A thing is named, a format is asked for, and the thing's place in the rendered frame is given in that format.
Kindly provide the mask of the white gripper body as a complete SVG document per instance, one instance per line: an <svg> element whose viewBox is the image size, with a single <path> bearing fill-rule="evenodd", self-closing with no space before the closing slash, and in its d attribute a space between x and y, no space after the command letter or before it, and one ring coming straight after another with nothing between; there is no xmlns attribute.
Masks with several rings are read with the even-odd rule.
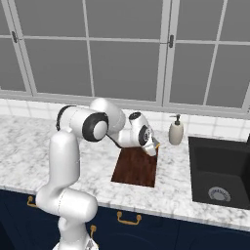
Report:
<svg viewBox="0 0 250 250"><path fill-rule="evenodd" d="M156 138L152 138L143 146L144 152L149 156L155 156L157 154L157 148L155 148L157 144L159 144L159 141Z"/></svg>

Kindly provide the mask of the dark wooden cutting board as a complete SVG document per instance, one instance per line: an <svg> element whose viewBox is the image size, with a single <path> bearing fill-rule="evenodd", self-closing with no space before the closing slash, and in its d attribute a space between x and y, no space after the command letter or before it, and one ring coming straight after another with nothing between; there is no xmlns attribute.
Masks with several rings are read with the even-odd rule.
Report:
<svg viewBox="0 0 250 250"><path fill-rule="evenodd" d="M115 183L153 188L157 155L149 156L140 147L122 148L111 180Z"/></svg>

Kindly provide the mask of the beige soap dispenser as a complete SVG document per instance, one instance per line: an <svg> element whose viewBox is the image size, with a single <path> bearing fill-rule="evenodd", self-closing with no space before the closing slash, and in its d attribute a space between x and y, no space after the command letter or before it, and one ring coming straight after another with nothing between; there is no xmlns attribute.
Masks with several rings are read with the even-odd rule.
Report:
<svg viewBox="0 0 250 250"><path fill-rule="evenodd" d="M176 120L171 123L169 128L169 143L177 146L181 143L184 135L184 124L180 121L181 115L175 115Z"/></svg>

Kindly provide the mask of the black sink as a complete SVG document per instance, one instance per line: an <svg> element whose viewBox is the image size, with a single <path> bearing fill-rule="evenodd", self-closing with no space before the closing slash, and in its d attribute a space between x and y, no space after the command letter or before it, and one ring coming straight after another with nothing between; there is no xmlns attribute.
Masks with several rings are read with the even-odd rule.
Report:
<svg viewBox="0 0 250 250"><path fill-rule="evenodd" d="M188 138L192 200L250 210L250 135L246 142Z"/></svg>

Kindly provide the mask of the navy cupboard front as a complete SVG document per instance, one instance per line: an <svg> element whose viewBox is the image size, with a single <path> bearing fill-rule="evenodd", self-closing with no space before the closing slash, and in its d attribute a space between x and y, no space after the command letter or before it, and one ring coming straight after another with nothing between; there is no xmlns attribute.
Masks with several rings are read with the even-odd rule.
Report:
<svg viewBox="0 0 250 250"><path fill-rule="evenodd" d="M180 222L176 250L250 250L250 232Z"/></svg>
<svg viewBox="0 0 250 250"><path fill-rule="evenodd" d="M58 217L27 206L31 194L0 190L3 216L19 250L52 250L60 240Z"/></svg>
<svg viewBox="0 0 250 250"><path fill-rule="evenodd" d="M122 219L142 220L137 226L118 223L116 213L122 212ZM157 217L141 212L129 212L100 206L96 217L87 224L95 225L94 240L100 250L175 250L180 223L174 219Z"/></svg>

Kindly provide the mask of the grey framed window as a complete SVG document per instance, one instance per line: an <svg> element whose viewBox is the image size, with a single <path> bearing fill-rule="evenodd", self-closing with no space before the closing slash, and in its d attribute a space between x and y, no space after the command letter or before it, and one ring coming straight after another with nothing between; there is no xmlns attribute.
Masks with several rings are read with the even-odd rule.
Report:
<svg viewBox="0 0 250 250"><path fill-rule="evenodd" d="M245 117L250 0L0 0L0 97Z"/></svg>

